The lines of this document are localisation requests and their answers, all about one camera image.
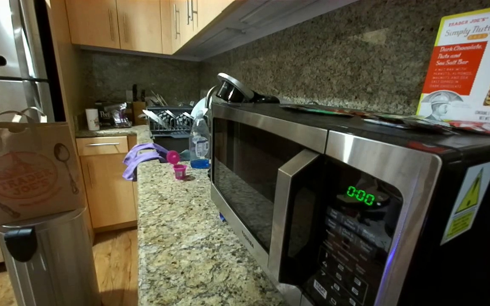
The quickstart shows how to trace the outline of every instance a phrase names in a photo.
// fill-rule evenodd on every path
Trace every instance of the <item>microwave control panel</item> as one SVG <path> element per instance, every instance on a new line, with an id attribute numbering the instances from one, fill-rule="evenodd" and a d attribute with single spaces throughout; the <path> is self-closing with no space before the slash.
<path id="1" fill-rule="evenodd" d="M 318 269 L 304 288 L 319 306 L 374 304 L 400 215 L 396 189 L 363 173 L 353 175 L 343 175 L 346 184 L 336 183 L 339 188 L 321 216 Z"/>

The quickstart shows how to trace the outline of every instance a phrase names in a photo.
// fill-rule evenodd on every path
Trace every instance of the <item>stainless steel trash can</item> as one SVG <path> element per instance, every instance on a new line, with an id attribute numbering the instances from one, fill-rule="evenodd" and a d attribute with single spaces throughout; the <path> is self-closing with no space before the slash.
<path id="1" fill-rule="evenodd" d="M 99 306 L 84 209 L 0 226 L 19 306 Z"/>

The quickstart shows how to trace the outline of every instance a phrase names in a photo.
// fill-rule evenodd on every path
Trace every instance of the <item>white cup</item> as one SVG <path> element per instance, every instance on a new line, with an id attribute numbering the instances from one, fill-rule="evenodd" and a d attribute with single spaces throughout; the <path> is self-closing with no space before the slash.
<path id="1" fill-rule="evenodd" d="M 100 129 L 100 117 L 95 108 L 87 108 L 86 110 L 86 120 L 88 122 L 88 130 L 99 130 Z"/>

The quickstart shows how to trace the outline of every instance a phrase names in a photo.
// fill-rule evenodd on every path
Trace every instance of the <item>trash can lid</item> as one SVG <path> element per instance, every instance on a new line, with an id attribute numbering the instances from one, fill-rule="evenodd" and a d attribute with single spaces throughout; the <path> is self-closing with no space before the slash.
<path id="1" fill-rule="evenodd" d="M 19 229 L 19 228 L 29 228 L 35 227 L 37 231 L 54 227 L 55 225 L 59 225 L 65 223 L 67 221 L 71 221 L 76 217 L 80 216 L 86 208 L 75 209 L 72 211 L 66 211 L 61 213 L 55 213 L 53 215 L 45 215 L 43 217 L 27 219 L 23 221 L 17 221 L 13 223 L 8 223 L 4 225 L 0 225 L 0 232 L 7 232 L 11 229 Z"/>

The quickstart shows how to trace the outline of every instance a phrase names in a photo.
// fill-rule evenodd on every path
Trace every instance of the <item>stainless steel refrigerator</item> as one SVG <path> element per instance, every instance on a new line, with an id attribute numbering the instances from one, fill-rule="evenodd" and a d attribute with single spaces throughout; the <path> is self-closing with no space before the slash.
<path id="1" fill-rule="evenodd" d="M 44 0 L 0 0 L 0 56 L 0 112 L 35 106 L 66 119 Z"/>

